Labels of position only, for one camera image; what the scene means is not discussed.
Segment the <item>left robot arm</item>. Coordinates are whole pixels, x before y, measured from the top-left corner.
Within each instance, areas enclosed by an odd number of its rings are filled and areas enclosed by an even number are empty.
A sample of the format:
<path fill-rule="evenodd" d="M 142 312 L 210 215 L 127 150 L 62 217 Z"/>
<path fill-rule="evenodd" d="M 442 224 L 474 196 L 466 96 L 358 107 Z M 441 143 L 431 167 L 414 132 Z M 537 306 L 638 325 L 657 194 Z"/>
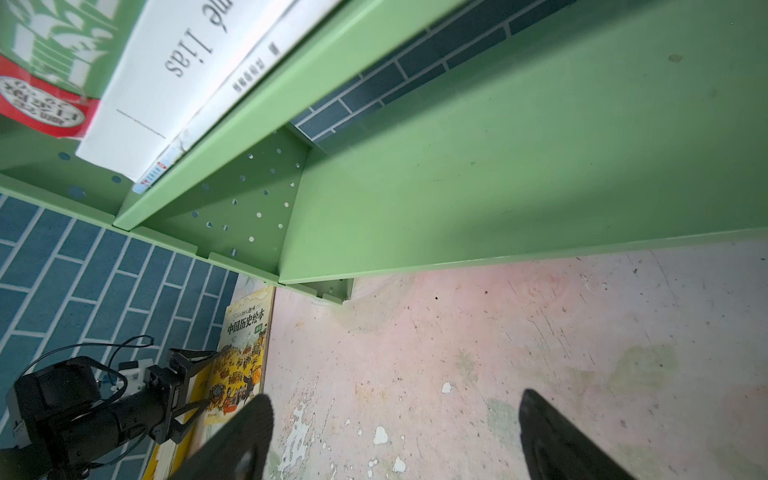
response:
<path fill-rule="evenodd" d="M 4 479 L 85 479 L 131 442 L 181 443 L 208 406 L 191 400 L 215 351 L 173 349 L 166 366 L 117 368 L 78 356 L 18 378 L 7 396 L 15 446 L 1 451 Z"/>

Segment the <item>yellow cartoon history book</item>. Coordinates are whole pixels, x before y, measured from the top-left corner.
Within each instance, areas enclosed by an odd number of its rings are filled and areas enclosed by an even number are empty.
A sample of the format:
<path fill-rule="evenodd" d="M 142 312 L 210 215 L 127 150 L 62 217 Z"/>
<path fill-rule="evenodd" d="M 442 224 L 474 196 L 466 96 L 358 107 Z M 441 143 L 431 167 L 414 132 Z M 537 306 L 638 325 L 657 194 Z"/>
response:
<path fill-rule="evenodd" d="M 275 288 L 266 286 L 227 307 L 211 372 L 205 426 L 230 420 L 261 392 Z"/>

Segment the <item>white La Dame book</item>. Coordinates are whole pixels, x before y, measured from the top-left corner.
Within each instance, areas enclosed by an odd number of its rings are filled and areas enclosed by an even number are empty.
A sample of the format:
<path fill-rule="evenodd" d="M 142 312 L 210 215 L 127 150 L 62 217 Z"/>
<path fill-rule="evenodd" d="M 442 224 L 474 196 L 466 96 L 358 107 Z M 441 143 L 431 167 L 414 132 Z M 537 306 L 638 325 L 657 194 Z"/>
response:
<path fill-rule="evenodd" d="M 137 180 L 291 5 L 146 2 L 77 156 Z"/>

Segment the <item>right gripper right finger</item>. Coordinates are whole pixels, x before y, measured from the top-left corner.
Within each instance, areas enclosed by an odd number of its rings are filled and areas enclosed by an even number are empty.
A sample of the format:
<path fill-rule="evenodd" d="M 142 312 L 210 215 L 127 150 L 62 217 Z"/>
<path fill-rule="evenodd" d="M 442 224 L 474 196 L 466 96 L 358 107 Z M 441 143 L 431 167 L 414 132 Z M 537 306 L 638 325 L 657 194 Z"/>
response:
<path fill-rule="evenodd" d="M 633 476 L 533 389 L 518 411 L 520 440 L 531 479 L 633 480 Z"/>

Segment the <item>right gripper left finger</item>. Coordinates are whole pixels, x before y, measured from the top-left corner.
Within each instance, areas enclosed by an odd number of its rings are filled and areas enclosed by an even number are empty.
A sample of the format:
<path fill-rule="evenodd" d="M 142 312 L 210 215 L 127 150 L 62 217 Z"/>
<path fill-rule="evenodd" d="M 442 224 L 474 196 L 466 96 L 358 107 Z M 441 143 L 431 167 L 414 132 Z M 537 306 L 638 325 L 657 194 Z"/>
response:
<path fill-rule="evenodd" d="M 256 395 L 171 480 L 236 480 L 264 476 L 274 433 L 274 410 L 268 395 Z"/>

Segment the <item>green nature encyclopedia book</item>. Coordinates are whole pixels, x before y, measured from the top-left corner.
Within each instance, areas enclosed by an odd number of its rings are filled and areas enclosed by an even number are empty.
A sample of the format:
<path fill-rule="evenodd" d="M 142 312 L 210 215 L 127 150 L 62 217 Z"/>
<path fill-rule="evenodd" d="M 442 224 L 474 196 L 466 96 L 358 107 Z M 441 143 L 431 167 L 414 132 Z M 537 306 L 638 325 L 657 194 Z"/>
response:
<path fill-rule="evenodd" d="M 3 1 L 1 114 L 55 138 L 83 138 L 144 5 Z"/>

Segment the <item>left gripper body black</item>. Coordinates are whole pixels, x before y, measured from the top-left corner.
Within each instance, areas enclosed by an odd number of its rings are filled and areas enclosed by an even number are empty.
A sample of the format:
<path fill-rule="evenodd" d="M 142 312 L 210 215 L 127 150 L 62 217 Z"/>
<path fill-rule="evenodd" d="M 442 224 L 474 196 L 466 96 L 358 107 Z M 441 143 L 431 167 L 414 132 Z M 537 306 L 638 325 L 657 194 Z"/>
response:
<path fill-rule="evenodd" d="M 128 440 L 147 434 L 156 443 L 183 440 L 182 425 L 172 416 L 179 408 L 182 375 L 169 367 L 151 366 L 142 389 L 119 401 L 122 433 Z"/>

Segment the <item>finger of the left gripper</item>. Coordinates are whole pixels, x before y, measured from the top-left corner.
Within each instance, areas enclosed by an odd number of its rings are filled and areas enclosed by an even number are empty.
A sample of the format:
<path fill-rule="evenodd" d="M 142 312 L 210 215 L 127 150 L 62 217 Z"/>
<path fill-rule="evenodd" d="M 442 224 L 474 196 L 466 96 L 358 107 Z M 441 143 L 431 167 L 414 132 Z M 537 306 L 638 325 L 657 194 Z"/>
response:
<path fill-rule="evenodd" d="M 216 351 L 170 349 L 169 368 L 184 378 L 193 378 L 218 357 Z"/>
<path fill-rule="evenodd" d="M 191 432 L 197 420 L 206 411 L 209 404 L 210 401 L 208 399 L 203 399 L 172 410 L 167 439 L 183 441 Z"/>

